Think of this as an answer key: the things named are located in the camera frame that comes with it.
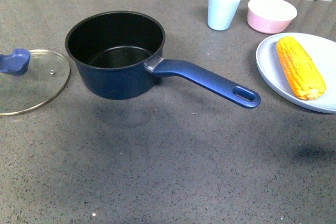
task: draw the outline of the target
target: blue saucepan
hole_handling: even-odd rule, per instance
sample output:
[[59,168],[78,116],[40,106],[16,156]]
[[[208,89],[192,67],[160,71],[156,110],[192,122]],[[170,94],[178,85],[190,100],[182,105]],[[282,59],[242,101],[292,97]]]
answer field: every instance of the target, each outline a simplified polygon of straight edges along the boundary
[[244,108],[260,96],[239,84],[184,60],[162,58],[165,32],[150,16],[107,12],[84,19],[66,37],[65,47],[85,86],[114,100],[137,97],[160,78],[180,76]]

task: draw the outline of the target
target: pink bowl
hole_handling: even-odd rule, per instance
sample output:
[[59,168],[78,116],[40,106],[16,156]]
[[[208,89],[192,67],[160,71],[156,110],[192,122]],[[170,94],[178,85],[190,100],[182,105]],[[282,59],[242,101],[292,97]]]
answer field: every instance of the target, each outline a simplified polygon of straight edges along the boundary
[[298,15],[296,8],[284,0],[250,0],[247,22],[264,34],[282,32]]

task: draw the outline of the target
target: pot lid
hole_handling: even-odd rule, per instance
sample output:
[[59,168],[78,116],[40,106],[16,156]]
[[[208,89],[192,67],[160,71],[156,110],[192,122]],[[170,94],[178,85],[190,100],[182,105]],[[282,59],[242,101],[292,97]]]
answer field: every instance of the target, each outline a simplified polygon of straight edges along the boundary
[[68,60],[53,51],[30,53],[28,69],[19,76],[0,72],[0,115],[18,115],[53,100],[70,78]]

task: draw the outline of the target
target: plate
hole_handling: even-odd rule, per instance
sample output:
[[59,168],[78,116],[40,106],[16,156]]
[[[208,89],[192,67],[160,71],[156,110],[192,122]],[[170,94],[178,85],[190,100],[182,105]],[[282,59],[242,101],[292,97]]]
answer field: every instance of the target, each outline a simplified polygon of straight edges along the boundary
[[[294,37],[306,50],[326,83],[325,93],[315,100],[298,99],[292,92],[276,51],[276,42],[284,37]],[[264,39],[256,52],[258,70],[266,83],[279,95],[303,108],[336,113],[336,42],[310,34],[281,33]]]

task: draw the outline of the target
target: corn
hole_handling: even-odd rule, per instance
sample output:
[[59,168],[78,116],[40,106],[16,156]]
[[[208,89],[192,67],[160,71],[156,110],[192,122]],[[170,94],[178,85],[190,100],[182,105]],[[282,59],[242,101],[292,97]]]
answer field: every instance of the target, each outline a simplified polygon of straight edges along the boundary
[[300,100],[313,100],[325,92],[325,82],[304,48],[291,36],[276,44],[278,57],[294,95]]

